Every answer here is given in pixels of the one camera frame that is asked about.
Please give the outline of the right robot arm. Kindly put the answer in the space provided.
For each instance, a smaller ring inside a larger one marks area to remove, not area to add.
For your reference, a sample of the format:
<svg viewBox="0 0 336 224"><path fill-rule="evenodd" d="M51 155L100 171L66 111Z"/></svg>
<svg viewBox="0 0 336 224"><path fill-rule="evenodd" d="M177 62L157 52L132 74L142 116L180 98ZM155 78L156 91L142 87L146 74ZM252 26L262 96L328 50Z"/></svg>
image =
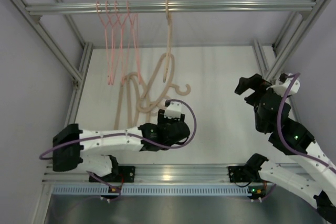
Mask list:
<svg viewBox="0 0 336 224"><path fill-rule="evenodd" d="M312 133L289 116L291 105L286 100L299 88L297 73L283 73L272 82L259 74L240 78L237 95L253 90L245 102L254 109L255 129L269 134L269 143L294 164L276 163L255 153L244 165L228 167L229 181L247 187L251 201L263 201L272 192L254 183L272 183L304 200L327 223L335 223L335 165Z"/></svg>

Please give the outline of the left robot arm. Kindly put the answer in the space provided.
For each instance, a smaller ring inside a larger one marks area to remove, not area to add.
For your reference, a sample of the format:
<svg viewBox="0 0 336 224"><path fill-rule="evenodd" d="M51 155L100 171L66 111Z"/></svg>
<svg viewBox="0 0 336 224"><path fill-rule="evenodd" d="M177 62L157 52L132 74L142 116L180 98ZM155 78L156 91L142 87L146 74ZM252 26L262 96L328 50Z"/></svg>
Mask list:
<svg viewBox="0 0 336 224"><path fill-rule="evenodd" d="M90 131L77 123L67 125L53 138L54 172L80 170L91 172L106 181L114 181L119 164L117 151L157 152L182 145L190 135L185 115L168 119L159 115L157 124L145 123L126 130Z"/></svg>

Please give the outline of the beige hanger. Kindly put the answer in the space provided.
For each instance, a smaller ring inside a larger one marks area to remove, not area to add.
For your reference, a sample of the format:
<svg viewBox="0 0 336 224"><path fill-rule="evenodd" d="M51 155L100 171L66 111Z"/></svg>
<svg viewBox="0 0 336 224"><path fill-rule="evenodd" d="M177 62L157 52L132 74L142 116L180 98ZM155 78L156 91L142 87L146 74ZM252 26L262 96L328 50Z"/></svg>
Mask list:
<svg viewBox="0 0 336 224"><path fill-rule="evenodd" d="M121 84L120 88L119 88L117 111L116 111L114 127L113 127L114 130L117 130L119 128L124 88L126 88L126 92L127 92L127 123L128 123L128 127L135 126L136 123L138 122L138 119L139 119L139 112L136 108L137 105L132 106L132 103L131 103L132 102L132 100L131 100L131 83L133 83L133 86L134 86L135 101L137 102L138 99L139 99L139 87L138 87L137 81L135 79L135 72L129 73L128 75L123 77L123 80L125 81L125 83Z"/></svg>
<svg viewBox="0 0 336 224"><path fill-rule="evenodd" d="M169 8L170 0L165 0L165 15L167 20L167 44L166 44L166 55L165 55L165 65L163 72L163 82L167 81L167 74L169 69L170 54L172 48L172 33L173 33L173 18Z"/></svg>
<svg viewBox="0 0 336 224"><path fill-rule="evenodd" d="M178 84L173 83L175 74L175 57L173 54L163 54L145 84L143 92L137 99L136 107L141 113L151 113L155 109L162 109L163 102L169 98L169 90L173 89L176 94L186 96L191 92L191 86L185 85L182 89Z"/></svg>
<svg viewBox="0 0 336 224"><path fill-rule="evenodd" d="M138 87L139 87L139 97L140 97L140 94L143 92L143 88L145 87L145 84L147 84L147 82L145 82L142 78L141 78L141 83L139 84L138 83L138 78L137 78L137 73L135 72L135 79L137 81L137 84L138 84ZM126 93L126 99L127 99L127 92L126 92L126 88L124 88L124 91L123 93ZM133 86L133 83L131 83L131 100L132 100L132 106L135 106L137 104L137 102L135 101L135 92L134 92L134 86ZM141 114L143 114L145 116L145 121L146 122L150 122L151 119L154 117L154 116L157 116L158 113L159 113L159 110L160 109L155 109L153 110L151 113L141 113L139 112L139 116Z"/></svg>

